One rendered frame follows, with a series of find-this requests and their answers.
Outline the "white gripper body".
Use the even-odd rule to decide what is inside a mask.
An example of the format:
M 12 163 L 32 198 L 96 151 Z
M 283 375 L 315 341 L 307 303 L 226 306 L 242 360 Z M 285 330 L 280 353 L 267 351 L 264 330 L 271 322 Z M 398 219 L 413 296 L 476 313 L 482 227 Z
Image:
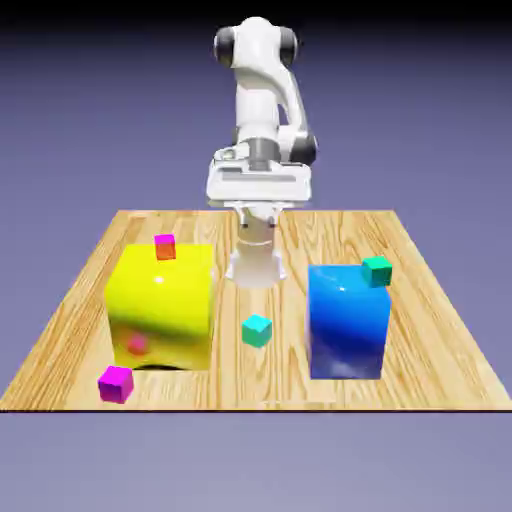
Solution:
M 254 171 L 247 160 L 212 161 L 206 195 L 210 202 L 301 204 L 311 199 L 311 169 L 303 164 L 270 161 L 270 169 Z

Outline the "small magenta cube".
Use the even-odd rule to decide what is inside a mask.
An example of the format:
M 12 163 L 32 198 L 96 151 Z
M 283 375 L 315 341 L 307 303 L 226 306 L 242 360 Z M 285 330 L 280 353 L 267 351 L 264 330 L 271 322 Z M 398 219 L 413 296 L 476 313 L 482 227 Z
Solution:
M 124 404 L 134 389 L 132 370 L 108 366 L 98 379 L 98 389 L 103 401 Z
M 154 246 L 156 258 L 159 261 L 173 260 L 176 258 L 175 236 L 172 233 L 155 235 Z

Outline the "large blue box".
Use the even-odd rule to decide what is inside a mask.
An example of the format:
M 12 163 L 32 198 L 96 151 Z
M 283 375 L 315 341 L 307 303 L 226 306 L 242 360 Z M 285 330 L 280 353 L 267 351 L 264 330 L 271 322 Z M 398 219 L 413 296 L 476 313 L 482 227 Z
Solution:
M 387 289 L 371 286 L 361 264 L 311 265 L 306 299 L 310 376 L 380 379 L 391 313 Z

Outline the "small cyan cube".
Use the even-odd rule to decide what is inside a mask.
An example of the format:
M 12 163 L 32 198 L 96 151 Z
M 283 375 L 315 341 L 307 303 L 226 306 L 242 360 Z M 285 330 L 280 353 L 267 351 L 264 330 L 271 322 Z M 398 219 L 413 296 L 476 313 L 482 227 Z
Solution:
M 242 323 L 242 341 L 261 348 L 272 338 L 272 321 L 259 314 L 253 314 Z

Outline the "small green cube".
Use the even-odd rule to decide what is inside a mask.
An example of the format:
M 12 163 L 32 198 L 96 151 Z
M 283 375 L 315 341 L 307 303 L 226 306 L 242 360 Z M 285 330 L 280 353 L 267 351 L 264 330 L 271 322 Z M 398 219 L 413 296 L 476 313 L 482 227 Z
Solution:
M 392 280 L 392 264 L 384 256 L 372 256 L 362 261 L 362 274 L 370 287 L 387 287 Z

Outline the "large yellow box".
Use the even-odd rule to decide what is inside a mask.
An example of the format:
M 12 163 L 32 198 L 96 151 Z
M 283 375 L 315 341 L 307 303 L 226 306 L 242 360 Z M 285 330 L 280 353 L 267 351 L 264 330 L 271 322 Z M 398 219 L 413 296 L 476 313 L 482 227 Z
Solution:
M 207 370 L 213 291 L 210 244 L 179 244 L 162 261 L 151 244 L 127 245 L 105 287 L 115 364 Z

